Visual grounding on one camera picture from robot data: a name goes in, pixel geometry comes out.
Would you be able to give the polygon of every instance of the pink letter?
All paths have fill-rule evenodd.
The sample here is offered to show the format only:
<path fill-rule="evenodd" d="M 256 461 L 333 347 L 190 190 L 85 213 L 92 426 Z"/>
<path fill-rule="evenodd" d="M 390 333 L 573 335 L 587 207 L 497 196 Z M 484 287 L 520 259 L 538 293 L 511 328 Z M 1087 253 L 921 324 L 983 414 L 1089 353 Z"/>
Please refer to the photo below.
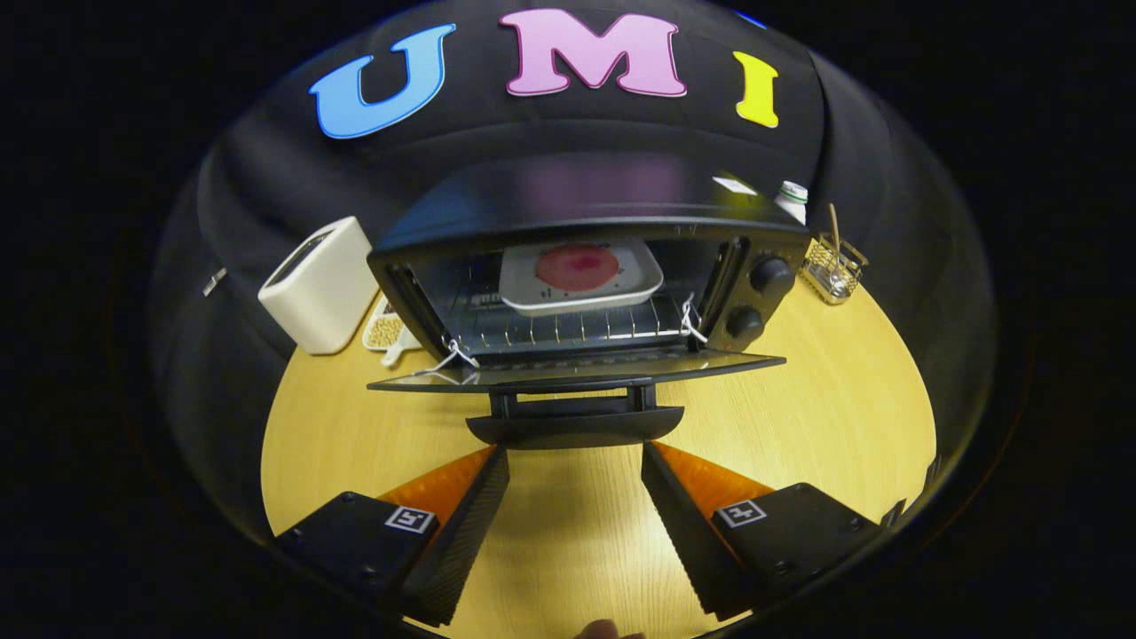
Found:
<path fill-rule="evenodd" d="M 563 9 L 528 9 L 501 17 L 517 30 L 520 74 L 506 89 L 513 96 L 563 91 L 568 76 L 557 73 L 554 56 L 568 64 L 590 89 L 599 89 L 627 56 L 627 73 L 616 78 L 625 91 L 679 98 L 686 85 L 675 73 L 670 36 L 678 26 L 650 16 L 624 14 L 596 36 Z"/>

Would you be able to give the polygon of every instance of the white container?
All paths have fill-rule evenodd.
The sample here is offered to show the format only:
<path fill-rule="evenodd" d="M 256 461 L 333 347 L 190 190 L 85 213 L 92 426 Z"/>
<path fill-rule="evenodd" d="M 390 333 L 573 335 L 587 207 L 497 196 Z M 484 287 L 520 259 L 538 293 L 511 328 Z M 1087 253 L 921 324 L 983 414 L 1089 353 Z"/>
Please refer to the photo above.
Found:
<path fill-rule="evenodd" d="M 525 317 L 578 313 L 646 301 L 662 285 L 662 269 L 642 240 L 580 242 L 602 244 L 619 260 L 607 283 L 588 291 L 565 291 L 536 276 L 541 252 L 566 242 L 510 247 L 501 259 L 501 301 Z"/>
<path fill-rule="evenodd" d="M 276 267 L 257 299 L 304 352 L 339 352 L 378 292 L 370 248 L 358 219 L 333 222 Z"/>
<path fill-rule="evenodd" d="M 809 201 L 809 190 L 790 181 L 782 182 L 774 204 L 785 209 L 801 224 L 807 224 L 804 205 Z"/>

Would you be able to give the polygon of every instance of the finger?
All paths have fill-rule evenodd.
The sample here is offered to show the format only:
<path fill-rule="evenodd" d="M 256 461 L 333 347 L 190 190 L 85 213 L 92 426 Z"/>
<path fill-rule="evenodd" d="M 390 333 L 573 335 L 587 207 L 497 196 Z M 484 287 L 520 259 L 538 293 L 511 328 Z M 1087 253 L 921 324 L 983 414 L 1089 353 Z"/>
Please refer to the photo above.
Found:
<path fill-rule="evenodd" d="M 584 626 L 584 630 L 576 636 L 577 639 L 619 639 L 619 630 L 616 622 L 610 619 L 598 619 Z"/>

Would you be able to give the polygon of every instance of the wooden stick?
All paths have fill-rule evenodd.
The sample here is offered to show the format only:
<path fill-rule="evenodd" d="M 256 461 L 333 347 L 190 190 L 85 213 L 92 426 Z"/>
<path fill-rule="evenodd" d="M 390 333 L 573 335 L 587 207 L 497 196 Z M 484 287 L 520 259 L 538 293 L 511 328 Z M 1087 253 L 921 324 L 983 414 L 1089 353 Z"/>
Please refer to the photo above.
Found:
<path fill-rule="evenodd" d="M 836 205 L 828 202 L 828 214 L 833 218 L 833 241 L 835 242 L 836 274 L 841 273 L 841 229 L 836 225 Z"/>

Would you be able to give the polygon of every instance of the white spoon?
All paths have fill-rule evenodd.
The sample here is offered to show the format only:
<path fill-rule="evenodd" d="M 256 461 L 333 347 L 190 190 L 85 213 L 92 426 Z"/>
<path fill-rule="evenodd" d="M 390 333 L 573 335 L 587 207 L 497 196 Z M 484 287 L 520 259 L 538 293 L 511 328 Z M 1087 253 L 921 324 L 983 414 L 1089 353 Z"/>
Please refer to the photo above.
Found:
<path fill-rule="evenodd" d="M 386 349 L 386 354 L 383 355 L 383 366 L 390 368 L 391 366 L 394 366 L 399 362 L 399 356 L 402 355 L 403 350 L 408 348 L 421 348 L 421 347 L 423 345 L 418 343 L 418 340 L 415 338 L 415 334 L 411 333 L 410 330 L 407 329 L 406 326 L 402 326 L 402 330 L 399 331 L 399 339 L 395 340 L 394 343 L 392 343 L 391 347 Z"/>

